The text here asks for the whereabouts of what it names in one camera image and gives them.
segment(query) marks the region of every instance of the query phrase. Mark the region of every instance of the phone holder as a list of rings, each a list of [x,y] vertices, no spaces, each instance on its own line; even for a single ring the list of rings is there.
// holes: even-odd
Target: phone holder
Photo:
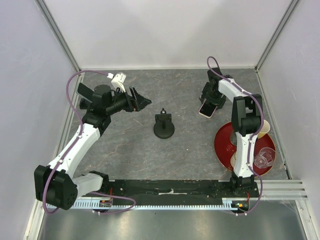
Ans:
[[[175,126],[171,122],[171,113],[167,113],[162,108],[160,114],[155,115],[155,124],[153,126],[154,134],[160,139],[168,139],[175,133]]]

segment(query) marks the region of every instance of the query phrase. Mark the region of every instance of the red tray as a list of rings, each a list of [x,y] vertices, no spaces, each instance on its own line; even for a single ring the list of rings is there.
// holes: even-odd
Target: red tray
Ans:
[[[215,135],[214,138],[214,150],[224,167],[229,171],[232,171],[234,168],[231,166],[230,160],[232,155],[237,151],[237,147],[230,142],[230,135],[233,132],[231,122],[223,125]],[[272,148],[276,150],[276,146],[268,134],[264,135],[262,138],[258,139],[254,147],[254,156],[256,156],[262,148]],[[258,168],[256,165],[253,165],[253,170],[261,175],[266,174],[271,170],[272,166],[266,168]]]

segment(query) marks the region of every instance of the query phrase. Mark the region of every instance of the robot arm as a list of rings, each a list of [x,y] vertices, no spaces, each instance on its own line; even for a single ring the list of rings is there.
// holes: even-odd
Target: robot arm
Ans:
[[[66,147],[47,166],[39,165],[34,171],[35,195],[39,201],[43,200],[44,189],[53,168],[60,162],[49,182],[46,194],[46,202],[64,210],[68,210],[77,197],[92,191],[108,191],[108,175],[91,171],[87,175],[73,178],[75,170],[90,147],[102,136],[109,124],[111,115],[125,110],[126,112],[138,112],[152,102],[144,98],[130,87],[131,96],[124,90],[124,74],[117,74],[112,84],[117,86],[117,91],[112,96],[112,90],[108,85],[99,85],[94,91],[80,83],[78,93],[84,98],[80,101],[80,108],[86,109],[81,126],[66,145]]]
[[[219,68],[213,70],[222,75]],[[243,89],[235,84],[235,80],[230,75],[225,75],[229,81],[215,75],[211,70],[208,72],[209,82],[205,85],[200,97],[203,103],[202,108],[210,106],[215,109],[221,109],[225,104],[226,98],[232,102],[232,128],[236,134],[237,148],[233,168],[231,184],[232,188],[250,187],[254,182],[254,176],[249,166],[254,163],[254,149],[257,136],[254,133],[261,124],[260,112],[258,106],[253,100],[243,93]],[[259,94],[252,94],[262,109],[262,97]],[[249,149],[249,139],[251,139],[251,148]]]

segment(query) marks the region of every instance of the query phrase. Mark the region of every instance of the marble surface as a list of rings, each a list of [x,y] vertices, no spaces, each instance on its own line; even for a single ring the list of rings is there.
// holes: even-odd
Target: marble surface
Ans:
[[[222,179],[231,173],[219,162],[214,150],[214,138],[221,126],[231,121],[232,103],[216,111],[211,119],[198,114],[199,96],[208,81],[205,69],[124,70],[108,71],[126,74],[125,86],[134,86],[138,93],[152,100],[140,112],[118,112],[104,135],[93,144],[79,164],[75,177],[96,170],[111,179]],[[261,93],[253,69],[223,69],[223,74],[252,93]],[[104,75],[86,73],[83,83],[94,89],[109,84]],[[164,108],[172,114],[175,133],[169,139],[154,135],[155,114]],[[69,137],[79,122],[73,118]],[[269,132],[274,143],[275,136]],[[265,180],[287,179],[283,161],[277,151],[273,168]]]

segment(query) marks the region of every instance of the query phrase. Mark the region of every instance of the smartphone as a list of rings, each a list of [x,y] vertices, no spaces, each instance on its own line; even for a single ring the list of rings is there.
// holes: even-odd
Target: smartphone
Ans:
[[[210,119],[214,115],[214,113],[217,109],[217,105],[214,105],[212,103],[206,103],[206,101],[207,100],[204,99],[203,104],[199,109],[199,114],[201,116],[204,116],[204,117]]]

